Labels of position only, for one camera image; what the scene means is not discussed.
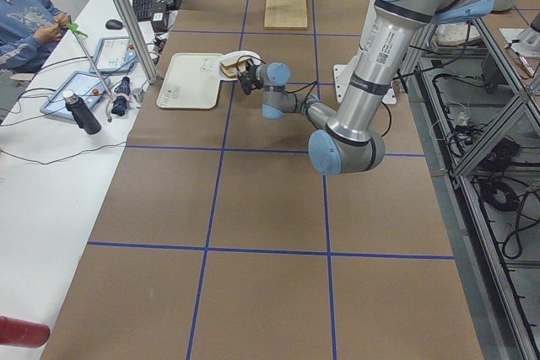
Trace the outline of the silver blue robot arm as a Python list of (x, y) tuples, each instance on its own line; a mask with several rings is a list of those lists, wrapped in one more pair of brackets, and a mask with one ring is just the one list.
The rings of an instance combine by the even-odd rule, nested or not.
[(238, 73), (245, 94), (260, 89), (262, 113), (279, 119), (299, 113), (316, 128), (309, 138), (312, 166), (323, 175), (368, 171), (383, 159), (382, 136), (370, 123), (417, 31), (427, 24), (468, 22), (490, 13), (494, 0), (375, 0), (375, 21), (359, 51), (337, 110), (315, 95), (286, 89), (289, 67), (281, 62), (246, 64)]

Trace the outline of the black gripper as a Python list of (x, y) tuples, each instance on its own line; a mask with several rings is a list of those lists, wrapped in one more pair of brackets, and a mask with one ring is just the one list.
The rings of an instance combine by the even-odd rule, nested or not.
[(237, 64), (236, 76), (245, 95), (250, 95), (253, 90), (262, 89), (264, 86), (263, 81), (257, 77), (257, 65), (252, 59)]

